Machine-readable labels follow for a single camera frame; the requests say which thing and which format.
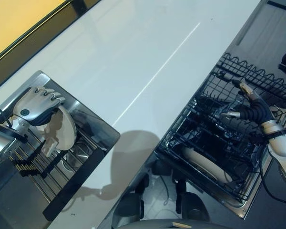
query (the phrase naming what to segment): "yellow wall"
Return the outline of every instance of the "yellow wall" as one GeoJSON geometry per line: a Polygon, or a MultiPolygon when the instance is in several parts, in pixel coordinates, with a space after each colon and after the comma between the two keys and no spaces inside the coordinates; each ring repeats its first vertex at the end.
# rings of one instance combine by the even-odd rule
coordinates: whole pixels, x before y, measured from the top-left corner
{"type": "Polygon", "coordinates": [[[0,0],[0,52],[64,0],[0,0]]]}

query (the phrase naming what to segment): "metal rack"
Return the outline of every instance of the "metal rack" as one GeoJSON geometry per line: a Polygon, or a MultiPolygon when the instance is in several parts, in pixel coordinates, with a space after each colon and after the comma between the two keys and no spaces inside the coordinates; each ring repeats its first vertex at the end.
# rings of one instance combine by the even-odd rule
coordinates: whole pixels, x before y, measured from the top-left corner
{"type": "Polygon", "coordinates": [[[232,79],[246,81],[254,88],[270,105],[276,119],[286,127],[284,80],[225,53],[173,123],[156,153],[170,158],[168,161],[171,164],[187,173],[193,183],[208,189],[212,195],[216,188],[222,196],[228,195],[242,203],[249,199],[254,189],[259,172],[257,156],[265,146],[256,143],[261,135],[257,124],[220,115],[249,106],[239,89],[230,82],[232,79]],[[184,147],[193,148],[213,161],[233,181],[222,184],[189,163],[182,154],[184,147]]]}
{"type": "Polygon", "coordinates": [[[31,127],[27,144],[18,147],[10,160],[43,194],[49,203],[43,214],[52,221],[100,163],[105,152],[79,126],[77,140],[68,151],[56,150],[46,157],[41,153],[43,143],[41,134],[31,127]]]}

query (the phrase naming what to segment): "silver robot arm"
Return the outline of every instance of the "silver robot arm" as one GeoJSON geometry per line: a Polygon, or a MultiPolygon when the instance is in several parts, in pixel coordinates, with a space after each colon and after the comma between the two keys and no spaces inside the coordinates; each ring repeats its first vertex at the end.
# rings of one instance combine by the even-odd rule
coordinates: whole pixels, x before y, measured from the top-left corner
{"type": "Polygon", "coordinates": [[[286,179],[286,131],[273,117],[267,103],[252,88],[241,81],[232,83],[245,93],[251,106],[243,111],[229,111],[222,115],[259,124],[268,139],[269,153],[279,163],[281,174],[286,179]]]}
{"type": "Polygon", "coordinates": [[[26,133],[30,126],[47,124],[55,109],[65,98],[53,89],[33,87],[15,104],[13,115],[0,124],[0,163],[7,159],[22,143],[26,143],[26,133]]]}

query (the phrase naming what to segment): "cable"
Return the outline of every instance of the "cable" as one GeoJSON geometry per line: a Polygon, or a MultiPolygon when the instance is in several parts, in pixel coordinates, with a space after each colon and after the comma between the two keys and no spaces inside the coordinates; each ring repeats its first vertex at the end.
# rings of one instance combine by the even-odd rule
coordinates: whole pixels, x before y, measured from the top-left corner
{"type": "Polygon", "coordinates": [[[262,157],[263,157],[263,152],[260,153],[260,158],[259,158],[259,172],[260,172],[260,175],[261,175],[261,179],[262,179],[262,183],[263,183],[263,186],[266,190],[266,192],[268,193],[268,195],[279,201],[279,202],[282,202],[282,203],[285,203],[286,204],[286,200],[283,200],[283,199],[280,199],[280,198],[277,198],[275,197],[274,195],[272,195],[272,193],[269,191],[268,187],[266,186],[266,182],[265,182],[265,178],[264,178],[264,174],[263,174],[263,167],[262,167],[262,157]]]}
{"type": "Polygon", "coordinates": [[[165,183],[165,181],[164,181],[164,179],[163,179],[163,177],[160,175],[160,178],[161,178],[161,180],[162,180],[162,182],[163,182],[163,184],[164,184],[164,186],[165,186],[165,189],[166,189],[166,194],[167,194],[167,199],[164,201],[164,203],[163,203],[163,205],[164,206],[166,206],[167,205],[167,203],[168,203],[168,200],[169,200],[169,194],[168,194],[168,188],[167,188],[167,185],[166,185],[166,183],[165,183]]]}
{"type": "Polygon", "coordinates": [[[9,119],[5,116],[4,112],[1,109],[0,109],[0,114],[2,115],[2,117],[5,119],[5,121],[9,125],[9,128],[12,128],[12,124],[10,123],[9,119]]]}

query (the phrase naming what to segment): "white plate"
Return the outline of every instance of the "white plate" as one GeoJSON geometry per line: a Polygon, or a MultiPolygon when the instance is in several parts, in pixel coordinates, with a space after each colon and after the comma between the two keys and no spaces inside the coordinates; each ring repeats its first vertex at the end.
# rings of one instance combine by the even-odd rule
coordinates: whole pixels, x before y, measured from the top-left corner
{"type": "Polygon", "coordinates": [[[218,165],[214,164],[208,158],[202,156],[193,149],[184,148],[183,154],[191,164],[198,166],[214,179],[224,184],[233,181],[230,175],[223,171],[218,165]]]}
{"type": "Polygon", "coordinates": [[[75,123],[69,112],[62,105],[58,107],[50,122],[36,127],[44,136],[46,141],[55,139],[56,149],[68,150],[71,149],[76,139],[75,123]]]}

